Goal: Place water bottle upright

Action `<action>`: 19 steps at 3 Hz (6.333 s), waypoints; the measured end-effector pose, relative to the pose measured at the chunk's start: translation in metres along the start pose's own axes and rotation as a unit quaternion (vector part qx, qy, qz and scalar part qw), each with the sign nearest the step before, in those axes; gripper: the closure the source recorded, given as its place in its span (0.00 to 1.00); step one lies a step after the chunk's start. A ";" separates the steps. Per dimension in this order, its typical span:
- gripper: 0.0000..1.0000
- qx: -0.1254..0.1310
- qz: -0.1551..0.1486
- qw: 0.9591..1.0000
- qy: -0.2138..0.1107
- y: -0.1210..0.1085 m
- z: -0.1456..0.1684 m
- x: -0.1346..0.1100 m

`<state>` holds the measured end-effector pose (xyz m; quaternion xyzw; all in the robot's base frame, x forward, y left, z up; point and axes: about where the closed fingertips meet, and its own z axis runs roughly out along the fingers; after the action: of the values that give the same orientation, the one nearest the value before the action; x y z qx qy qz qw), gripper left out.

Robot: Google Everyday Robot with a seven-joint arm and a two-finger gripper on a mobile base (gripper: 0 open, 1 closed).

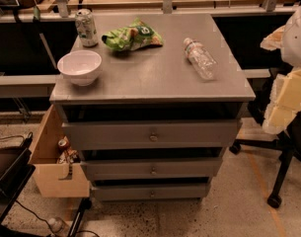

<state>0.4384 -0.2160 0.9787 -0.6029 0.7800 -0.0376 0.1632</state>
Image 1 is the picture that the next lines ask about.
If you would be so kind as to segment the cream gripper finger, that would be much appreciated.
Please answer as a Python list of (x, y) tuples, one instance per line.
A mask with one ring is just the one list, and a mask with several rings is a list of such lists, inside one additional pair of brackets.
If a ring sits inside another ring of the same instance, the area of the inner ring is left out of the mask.
[(269, 104), (264, 113), (263, 130), (269, 134), (284, 131), (301, 112), (301, 68), (287, 75), (278, 74), (273, 81)]
[(284, 33), (284, 26), (279, 27), (275, 31), (273, 31), (271, 34), (269, 34), (267, 37), (265, 37), (260, 47), (269, 51), (273, 51), (276, 49), (281, 49), (282, 44), (282, 36)]

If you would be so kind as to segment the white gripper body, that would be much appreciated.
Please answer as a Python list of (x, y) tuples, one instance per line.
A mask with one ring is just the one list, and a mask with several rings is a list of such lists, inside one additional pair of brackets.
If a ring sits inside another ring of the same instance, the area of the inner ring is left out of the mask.
[(301, 67), (301, 6), (285, 24), (280, 52), (284, 62)]

